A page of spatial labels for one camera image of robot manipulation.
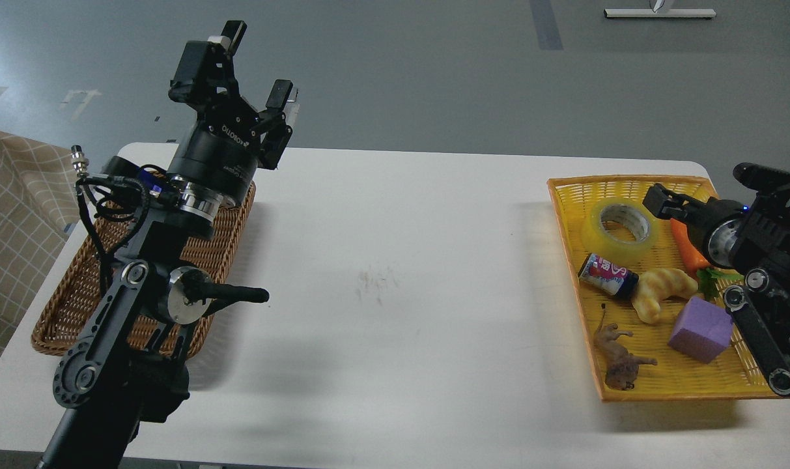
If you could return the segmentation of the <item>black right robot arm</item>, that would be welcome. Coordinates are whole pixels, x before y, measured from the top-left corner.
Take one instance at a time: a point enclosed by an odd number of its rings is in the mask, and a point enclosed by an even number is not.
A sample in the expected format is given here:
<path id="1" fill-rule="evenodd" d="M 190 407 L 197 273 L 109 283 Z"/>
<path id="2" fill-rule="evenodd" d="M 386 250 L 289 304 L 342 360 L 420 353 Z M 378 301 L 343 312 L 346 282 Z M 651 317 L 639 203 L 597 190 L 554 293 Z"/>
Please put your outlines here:
<path id="1" fill-rule="evenodd" d="M 723 291 L 726 312 L 770 389 L 790 397 L 790 173 L 740 163 L 733 175 L 757 193 L 751 204 L 702 202 L 655 184 L 643 205 L 656 218 L 684 223 L 712 265 L 743 275 Z"/>

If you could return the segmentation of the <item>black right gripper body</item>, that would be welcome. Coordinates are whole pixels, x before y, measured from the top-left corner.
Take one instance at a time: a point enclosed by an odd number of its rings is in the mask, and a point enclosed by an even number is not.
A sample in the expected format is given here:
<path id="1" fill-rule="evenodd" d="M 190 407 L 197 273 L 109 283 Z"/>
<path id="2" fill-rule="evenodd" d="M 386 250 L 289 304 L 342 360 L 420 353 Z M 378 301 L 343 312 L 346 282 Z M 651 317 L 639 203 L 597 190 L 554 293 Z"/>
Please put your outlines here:
<path id="1" fill-rule="evenodd" d="M 731 264 L 731 250 L 747 207 L 735 200 L 710 198 L 685 204 L 680 221 L 690 243 L 711 264 Z"/>

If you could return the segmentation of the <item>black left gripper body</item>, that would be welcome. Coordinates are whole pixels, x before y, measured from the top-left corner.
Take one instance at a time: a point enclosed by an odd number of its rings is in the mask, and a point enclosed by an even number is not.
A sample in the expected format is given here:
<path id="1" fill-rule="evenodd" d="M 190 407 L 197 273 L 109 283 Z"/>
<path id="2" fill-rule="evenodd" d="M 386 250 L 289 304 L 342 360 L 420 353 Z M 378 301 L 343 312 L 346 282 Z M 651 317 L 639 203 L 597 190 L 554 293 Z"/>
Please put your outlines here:
<path id="1" fill-rule="evenodd" d="M 168 176 L 215 191 L 228 205 L 241 204 L 261 168 L 266 109 L 257 111 L 241 95 L 189 106 L 196 122 L 175 152 Z"/>

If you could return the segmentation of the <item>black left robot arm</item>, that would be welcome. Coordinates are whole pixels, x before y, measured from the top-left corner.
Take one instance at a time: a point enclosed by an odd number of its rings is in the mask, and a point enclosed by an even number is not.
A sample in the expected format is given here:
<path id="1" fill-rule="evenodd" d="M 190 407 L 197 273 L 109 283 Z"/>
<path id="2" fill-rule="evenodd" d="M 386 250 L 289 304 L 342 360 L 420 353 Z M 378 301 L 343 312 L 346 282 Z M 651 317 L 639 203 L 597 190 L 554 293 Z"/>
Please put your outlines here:
<path id="1" fill-rule="evenodd" d="M 186 360 L 199 321 L 269 300 L 181 258 L 191 238 L 213 237 L 222 208 L 245 203 L 257 169 L 275 169 L 293 133 L 293 83 L 276 80 L 261 111 L 240 93 L 234 56 L 246 29 L 230 20 L 219 35 L 186 42 L 168 95 L 196 121 L 162 177 L 120 157 L 91 173 L 82 148 L 71 148 L 100 299 L 53 372 L 64 415 L 40 468 L 120 466 L 142 422 L 163 423 L 190 396 Z"/>

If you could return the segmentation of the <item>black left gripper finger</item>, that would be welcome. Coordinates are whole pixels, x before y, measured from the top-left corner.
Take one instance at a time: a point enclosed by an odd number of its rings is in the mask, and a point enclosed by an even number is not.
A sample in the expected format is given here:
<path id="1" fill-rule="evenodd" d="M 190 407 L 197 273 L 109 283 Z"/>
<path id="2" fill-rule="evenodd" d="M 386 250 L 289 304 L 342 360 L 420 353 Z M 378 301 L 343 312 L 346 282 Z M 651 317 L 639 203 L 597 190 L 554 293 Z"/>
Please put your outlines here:
<path id="1" fill-rule="evenodd" d="M 266 133 L 261 141 L 261 168 L 275 170 L 278 167 L 287 143 L 292 136 L 292 128 L 287 124 L 285 107 L 290 101 L 294 85 L 291 80 L 278 79 L 266 101 L 263 124 Z"/>
<path id="2" fill-rule="evenodd" d="M 243 20 L 226 21 L 220 35 L 186 42 L 168 97 L 175 103 L 214 105 L 240 97 L 233 57 L 247 30 Z"/>

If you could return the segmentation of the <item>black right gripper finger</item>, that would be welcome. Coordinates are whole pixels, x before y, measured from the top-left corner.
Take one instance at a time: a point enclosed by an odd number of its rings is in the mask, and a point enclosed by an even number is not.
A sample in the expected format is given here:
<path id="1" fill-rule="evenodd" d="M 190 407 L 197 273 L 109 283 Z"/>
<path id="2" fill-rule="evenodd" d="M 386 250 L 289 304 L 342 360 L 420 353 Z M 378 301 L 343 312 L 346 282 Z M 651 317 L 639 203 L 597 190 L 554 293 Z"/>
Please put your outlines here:
<path id="1" fill-rule="evenodd" d="M 701 214 L 701 201 L 684 193 L 669 190 L 662 184 L 653 184 L 642 205 L 657 219 L 694 223 Z"/>

